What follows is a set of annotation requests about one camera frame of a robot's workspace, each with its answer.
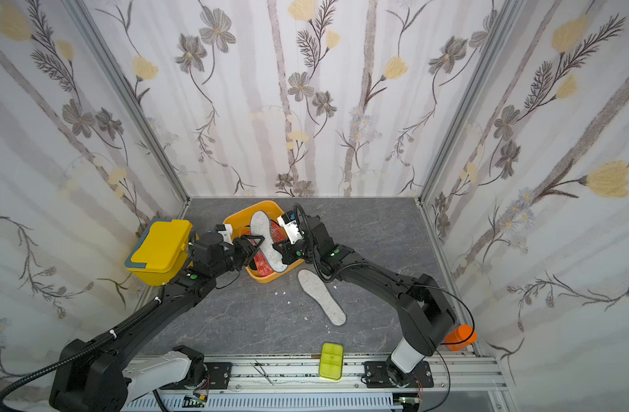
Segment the red patterned insole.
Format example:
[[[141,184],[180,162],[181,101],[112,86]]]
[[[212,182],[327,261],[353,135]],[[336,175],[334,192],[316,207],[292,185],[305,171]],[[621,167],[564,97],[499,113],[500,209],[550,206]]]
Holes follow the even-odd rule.
[[[263,252],[259,251],[253,257],[253,260],[250,262],[249,266],[247,266],[248,273],[259,279],[267,278],[274,274],[273,268],[269,265],[265,255]]]
[[[275,221],[270,221],[271,223],[271,239],[273,243],[279,243],[284,240],[288,240],[289,237],[284,231],[282,227],[278,225]]]

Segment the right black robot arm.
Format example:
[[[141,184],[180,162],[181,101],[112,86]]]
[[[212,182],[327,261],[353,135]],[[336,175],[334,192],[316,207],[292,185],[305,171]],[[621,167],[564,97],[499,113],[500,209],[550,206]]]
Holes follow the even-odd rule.
[[[386,375],[393,386],[406,386],[418,364],[438,350],[457,324],[449,294],[432,276],[405,276],[370,262],[335,242],[319,217],[303,216],[298,208],[281,215],[278,225],[287,239],[273,249],[285,264],[302,259],[313,266],[317,283],[352,283],[395,309],[402,338],[386,360]]]

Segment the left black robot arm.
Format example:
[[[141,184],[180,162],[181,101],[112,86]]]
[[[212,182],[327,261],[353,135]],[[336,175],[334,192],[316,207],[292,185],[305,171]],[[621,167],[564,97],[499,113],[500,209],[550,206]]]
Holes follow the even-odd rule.
[[[88,343],[76,339],[62,350],[50,406],[60,411],[119,411],[129,401],[167,385],[205,386],[210,373],[204,356],[184,346],[170,351],[170,360],[150,373],[150,386],[139,373],[128,373],[127,366],[146,343],[204,300],[220,276],[249,265],[264,241],[253,235],[232,242],[216,232],[202,235],[154,300]]]

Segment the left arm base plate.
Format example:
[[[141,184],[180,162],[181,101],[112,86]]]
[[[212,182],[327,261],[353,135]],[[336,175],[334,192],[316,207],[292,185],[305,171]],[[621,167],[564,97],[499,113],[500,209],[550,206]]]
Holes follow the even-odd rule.
[[[199,360],[188,369],[185,379],[162,386],[161,390],[227,390],[231,369],[231,362],[203,362]]]

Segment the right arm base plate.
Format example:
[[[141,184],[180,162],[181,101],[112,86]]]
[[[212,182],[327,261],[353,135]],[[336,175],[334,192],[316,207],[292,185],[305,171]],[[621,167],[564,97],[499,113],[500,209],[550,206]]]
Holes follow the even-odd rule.
[[[410,373],[404,373],[387,360],[364,362],[361,381],[370,389],[433,388],[430,365],[421,360]]]

